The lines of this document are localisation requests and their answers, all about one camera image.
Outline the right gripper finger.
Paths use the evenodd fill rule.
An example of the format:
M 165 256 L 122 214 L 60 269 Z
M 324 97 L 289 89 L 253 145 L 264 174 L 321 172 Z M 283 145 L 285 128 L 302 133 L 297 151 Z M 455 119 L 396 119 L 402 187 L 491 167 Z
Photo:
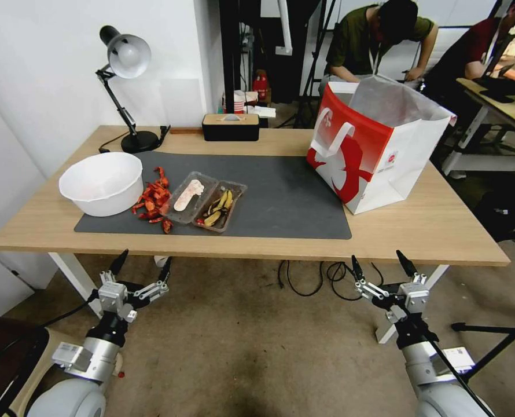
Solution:
M 400 250 L 396 250 L 398 260 L 405 272 L 413 283 L 425 284 L 427 281 L 426 274 L 420 274 L 411 260 L 409 260 Z
M 363 270 L 356 256 L 352 255 L 351 263 L 355 288 L 357 292 L 360 293 L 361 297 L 367 299 L 373 305 L 390 305 L 390 293 L 365 279 Z

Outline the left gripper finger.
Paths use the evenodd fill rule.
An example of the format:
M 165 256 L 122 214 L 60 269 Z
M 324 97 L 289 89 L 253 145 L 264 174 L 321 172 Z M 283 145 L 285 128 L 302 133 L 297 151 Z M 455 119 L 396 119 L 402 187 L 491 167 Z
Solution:
M 133 297 L 140 301 L 152 303 L 169 291 L 168 280 L 170 278 L 172 258 L 167 257 L 160 265 L 161 272 L 156 282 L 134 292 Z
M 101 283 L 105 284 L 107 282 L 116 282 L 116 278 L 118 277 L 127 257 L 129 250 L 125 249 L 118 257 L 116 257 L 112 262 L 110 267 L 107 270 L 104 270 L 100 273 Z

